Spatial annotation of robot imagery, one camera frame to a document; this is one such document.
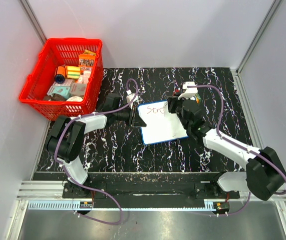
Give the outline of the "white blue-framed whiteboard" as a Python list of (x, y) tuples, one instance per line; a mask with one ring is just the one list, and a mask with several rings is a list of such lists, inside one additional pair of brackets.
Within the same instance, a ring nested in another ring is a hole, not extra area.
[(188, 137), (178, 116), (168, 111), (166, 100), (142, 103), (138, 105), (137, 110), (139, 117), (146, 123), (146, 127), (141, 127), (144, 145), (154, 145)]

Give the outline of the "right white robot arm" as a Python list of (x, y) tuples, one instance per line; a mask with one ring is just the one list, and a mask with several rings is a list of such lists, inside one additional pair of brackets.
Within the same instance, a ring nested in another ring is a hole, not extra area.
[(286, 184), (285, 169), (274, 149), (253, 147), (218, 131), (203, 119), (201, 107), (195, 100), (170, 96), (167, 103), (168, 111), (177, 115), (189, 138), (224, 155), (245, 170), (220, 175), (210, 186), (214, 197), (221, 198), (228, 191), (244, 191), (267, 201)]

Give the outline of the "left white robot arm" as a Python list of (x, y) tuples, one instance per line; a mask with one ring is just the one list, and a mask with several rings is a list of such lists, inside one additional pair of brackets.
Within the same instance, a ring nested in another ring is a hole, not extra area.
[(85, 198), (91, 192), (91, 186), (86, 182), (89, 177), (79, 156), (84, 135), (109, 127), (116, 121), (124, 122), (130, 127), (146, 127), (147, 124), (136, 110), (137, 100), (136, 93), (128, 93), (127, 103), (119, 106), (121, 97), (116, 93), (110, 93), (98, 111), (77, 117), (61, 115), (54, 122), (46, 138), (45, 147), (63, 167), (68, 181), (75, 184), (73, 191), (79, 197)]

